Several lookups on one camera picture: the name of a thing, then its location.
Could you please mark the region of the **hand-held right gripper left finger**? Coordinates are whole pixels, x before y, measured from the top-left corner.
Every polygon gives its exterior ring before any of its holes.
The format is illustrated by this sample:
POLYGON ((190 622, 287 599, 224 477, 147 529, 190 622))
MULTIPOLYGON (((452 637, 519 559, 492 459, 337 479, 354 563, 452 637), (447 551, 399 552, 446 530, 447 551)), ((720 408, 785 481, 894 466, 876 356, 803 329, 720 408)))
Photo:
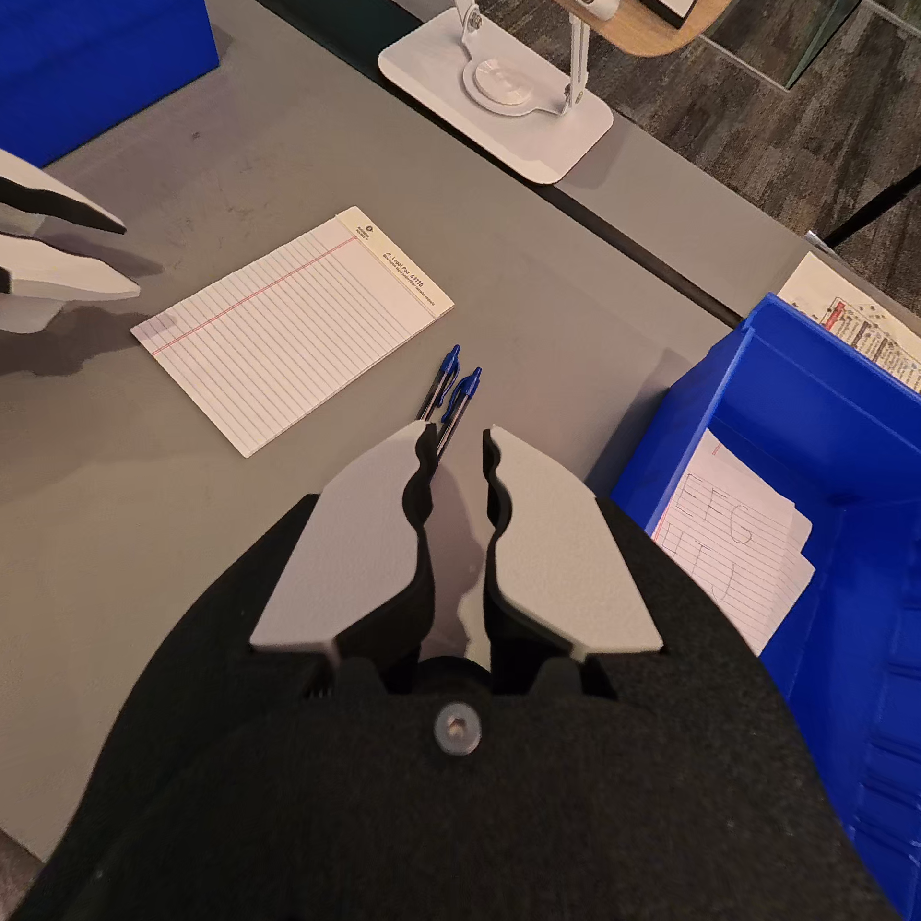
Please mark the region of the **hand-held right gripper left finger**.
POLYGON ((319 495, 249 644, 314 653, 333 667, 371 661, 407 694, 434 622, 425 523, 433 510, 437 428, 413 421, 353 460, 319 495))

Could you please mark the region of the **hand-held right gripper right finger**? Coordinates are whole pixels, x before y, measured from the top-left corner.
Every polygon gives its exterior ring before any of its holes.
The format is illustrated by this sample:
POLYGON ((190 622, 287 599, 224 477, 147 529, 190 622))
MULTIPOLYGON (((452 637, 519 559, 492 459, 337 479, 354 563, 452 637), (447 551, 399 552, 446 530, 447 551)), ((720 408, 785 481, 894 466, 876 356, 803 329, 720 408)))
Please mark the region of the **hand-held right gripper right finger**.
POLYGON ((483 434, 484 627, 493 688, 523 695, 543 665, 659 653, 663 640, 597 498, 512 432, 483 434))

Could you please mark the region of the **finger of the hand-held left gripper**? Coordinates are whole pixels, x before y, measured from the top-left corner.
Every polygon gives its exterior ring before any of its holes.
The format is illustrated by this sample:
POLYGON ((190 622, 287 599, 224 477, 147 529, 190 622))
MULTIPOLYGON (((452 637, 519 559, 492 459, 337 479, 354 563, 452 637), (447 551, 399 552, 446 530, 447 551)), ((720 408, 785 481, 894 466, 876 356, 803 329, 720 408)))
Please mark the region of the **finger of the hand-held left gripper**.
POLYGON ((125 224, 39 167, 1 150, 2 229, 34 233, 46 217, 101 231, 125 234, 125 224))
POLYGON ((134 298, 140 287, 101 260, 32 237, 1 235, 1 330, 44 330, 70 302, 134 298))

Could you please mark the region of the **handwritten lined paper sheet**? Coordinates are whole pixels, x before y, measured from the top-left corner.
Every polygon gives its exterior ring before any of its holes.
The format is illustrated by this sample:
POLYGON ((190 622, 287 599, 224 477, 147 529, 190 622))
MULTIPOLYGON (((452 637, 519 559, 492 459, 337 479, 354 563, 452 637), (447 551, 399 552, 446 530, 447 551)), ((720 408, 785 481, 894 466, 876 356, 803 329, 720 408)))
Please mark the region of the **handwritten lined paper sheet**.
POLYGON ((742 637, 774 596, 788 544, 804 555, 811 535, 812 523, 794 502, 709 429, 652 532, 742 637))
POLYGON ((774 596, 765 613, 755 617, 755 626, 743 633, 754 655, 760 656, 767 643, 783 623, 801 594, 812 582, 815 567, 793 543, 784 551, 777 575, 774 596))

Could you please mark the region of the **blue retractable pen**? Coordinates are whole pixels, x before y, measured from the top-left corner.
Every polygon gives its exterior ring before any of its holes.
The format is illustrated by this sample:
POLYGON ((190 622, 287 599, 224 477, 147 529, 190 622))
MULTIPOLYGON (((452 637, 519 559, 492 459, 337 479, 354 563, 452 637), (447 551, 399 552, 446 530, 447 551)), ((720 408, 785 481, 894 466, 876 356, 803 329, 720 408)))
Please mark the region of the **blue retractable pen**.
POLYGON ((434 380, 419 409, 417 419, 427 424, 436 420, 436 415, 442 410, 445 400, 450 396, 452 388, 460 373, 461 346, 457 343, 445 355, 435 374, 434 380))
POLYGON ((482 375, 482 368, 478 366, 471 374, 462 378, 452 391, 448 408, 441 418, 441 428, 438 432, 436 446, 436 460, 441 462, 447 447, 457 430, 467 407, 474 398, 482 375))

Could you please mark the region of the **white lined notepad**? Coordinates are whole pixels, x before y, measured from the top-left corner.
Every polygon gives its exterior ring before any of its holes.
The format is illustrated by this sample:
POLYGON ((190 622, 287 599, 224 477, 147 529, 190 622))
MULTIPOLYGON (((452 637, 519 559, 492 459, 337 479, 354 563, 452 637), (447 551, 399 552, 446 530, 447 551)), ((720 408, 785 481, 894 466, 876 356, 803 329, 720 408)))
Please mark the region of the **white lined notepad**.
POLYGON ((453 307, 352 206, 131 332, 249 458, 453 307))

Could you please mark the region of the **blue plastic bin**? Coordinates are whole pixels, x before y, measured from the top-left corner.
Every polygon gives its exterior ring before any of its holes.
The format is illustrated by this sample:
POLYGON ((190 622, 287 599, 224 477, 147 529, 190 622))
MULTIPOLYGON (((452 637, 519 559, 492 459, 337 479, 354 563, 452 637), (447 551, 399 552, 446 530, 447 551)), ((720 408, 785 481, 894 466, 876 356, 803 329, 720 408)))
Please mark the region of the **blue plastic bin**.
POLYGON ((704 433, 812 524, 761 660, 860 857, 919 919, 919 395, 775 295, 669 389, 612 499, 648 533, 704 433))
POLYGON ((43 167, 218 63, 203 1, 3 1, 1 147, 43 167))

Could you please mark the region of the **printed instruction sheet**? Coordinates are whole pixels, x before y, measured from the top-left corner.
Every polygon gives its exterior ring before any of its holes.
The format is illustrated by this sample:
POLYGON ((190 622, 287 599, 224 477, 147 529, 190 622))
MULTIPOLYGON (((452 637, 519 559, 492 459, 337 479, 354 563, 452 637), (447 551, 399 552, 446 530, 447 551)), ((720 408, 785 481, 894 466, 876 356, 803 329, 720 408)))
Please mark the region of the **printed instruction sheet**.
POLYGON ((919 335, 818 256, 806 254, 777 295, 909 390, 920 392, 919 335))

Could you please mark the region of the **wooden board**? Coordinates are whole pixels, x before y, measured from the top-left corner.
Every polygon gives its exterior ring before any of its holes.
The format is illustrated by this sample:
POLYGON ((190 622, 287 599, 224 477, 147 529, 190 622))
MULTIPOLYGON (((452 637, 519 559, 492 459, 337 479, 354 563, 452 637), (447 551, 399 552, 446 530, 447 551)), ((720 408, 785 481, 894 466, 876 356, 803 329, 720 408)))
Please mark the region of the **wooden board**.
POLYGON ((557 1, 568 13, 621 51, 638 57, 656 57, 676 52, 707 31, 728 9, 731 1, 698 1, 680 28, 674 28, 643 2, 622 1, 608 20, 593 15, 594 2, 557 1))

